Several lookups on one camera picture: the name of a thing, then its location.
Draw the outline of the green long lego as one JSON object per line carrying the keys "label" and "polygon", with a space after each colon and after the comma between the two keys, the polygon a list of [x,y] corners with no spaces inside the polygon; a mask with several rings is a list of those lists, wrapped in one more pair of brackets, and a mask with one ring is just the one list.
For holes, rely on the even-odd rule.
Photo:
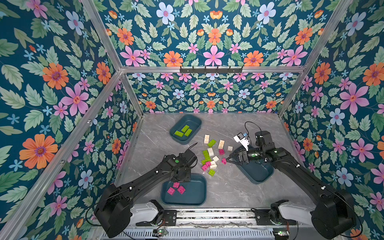
{"label": "green long lego", "polygon": [[209,154],[209,152],[207,150],[203,151],[203,155],[204,155],[205,160],[209,160],[211,158],[210,154]]}
{"label": "green long lego", "polygon": [[178,137],[183,137],[184,136],[184,133],[183,132],[180,132],[180,131],[175,131],[175,136],[178,136]]}
{"label": "green long lego", "polygon": [[216,140],[211,140],[209,143],[208,143],[208,147],[209,148],[212,148],[215,144],[216,144]]}

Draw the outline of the green lego mid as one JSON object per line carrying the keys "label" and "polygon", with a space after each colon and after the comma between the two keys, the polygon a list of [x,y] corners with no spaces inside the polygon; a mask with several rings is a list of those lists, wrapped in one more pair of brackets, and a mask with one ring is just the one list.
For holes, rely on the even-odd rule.
{"label": "green lego mid", "polygon": [[186,130],[186,131],[184,132],[184,135],[187,136],[187,137],[189,137],[190,134],[191,134],[192,132],[193,132],[193,130],[189,128],[188,130]]}

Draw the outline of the pink small lego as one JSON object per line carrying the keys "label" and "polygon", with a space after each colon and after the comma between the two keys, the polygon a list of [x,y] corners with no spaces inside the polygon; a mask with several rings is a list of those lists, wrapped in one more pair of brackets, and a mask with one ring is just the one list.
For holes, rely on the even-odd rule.
{"label": "pink small lego", "polygon": [[180,186],[180,187],[178,188],[178,192],[179,192],[180,194],[183,194],[185,191],[186,191],[186,189],[185,189],[183,186]]}

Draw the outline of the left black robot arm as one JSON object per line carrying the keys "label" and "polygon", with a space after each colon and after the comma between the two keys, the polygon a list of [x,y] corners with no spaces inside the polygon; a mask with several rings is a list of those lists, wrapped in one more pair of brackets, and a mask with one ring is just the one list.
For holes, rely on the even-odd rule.
{"label": "left black robot arm", "polygon": [[156,185],[166,180],[189,182],[191,169],[197,160],[190,149],[178,156],[165,155],[156,167],[139,178],[118,187],[114,184],[107,187],[94,210],[107,236],[114,238],[125,230],[133,216],[131,208],[135,202]]}

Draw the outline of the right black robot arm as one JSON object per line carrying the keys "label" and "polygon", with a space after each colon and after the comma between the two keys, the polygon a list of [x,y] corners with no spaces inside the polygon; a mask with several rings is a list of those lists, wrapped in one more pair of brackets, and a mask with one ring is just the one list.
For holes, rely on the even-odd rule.
{"label": "right black robot arm", "polygon": [[233,151],[227,162],[238,166],[252,161],[268,164],[288,176],[312,200],[314,207],[302,207],[288,200],[271,204],[269,218],[275,225],[283,221],[296,221],[310,225],[325,239],[331,240],[362,222],[354,211],[354,199],[345,190],[336,190],[300,165],[289,151],[276,148],[268,131],[255,134],[256,146],[242,133],[234,136],[241,147]]}

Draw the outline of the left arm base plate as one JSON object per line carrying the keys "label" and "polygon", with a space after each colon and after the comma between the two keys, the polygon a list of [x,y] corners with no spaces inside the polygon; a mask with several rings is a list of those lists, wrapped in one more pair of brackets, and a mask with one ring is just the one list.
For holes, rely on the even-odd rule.
{"label": "left arm base plate", "polygon": [[136,227],[160,227],[160,226],[176,226],[178,211],[176,210],[159,210],[158,213],[150,221],[141,221],[135,224]]}

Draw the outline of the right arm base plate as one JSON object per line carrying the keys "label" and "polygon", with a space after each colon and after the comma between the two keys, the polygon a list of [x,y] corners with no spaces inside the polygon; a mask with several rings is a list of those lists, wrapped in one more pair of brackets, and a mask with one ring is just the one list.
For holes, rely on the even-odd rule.
{"label": "right arm base plate", "polygon": [[251,211],[255,214],[255,220],[259,226],[296,226],[297,222],[293,220],[284,219],[278,212],[277,208],[272,209],[259,209],[251,208]]}

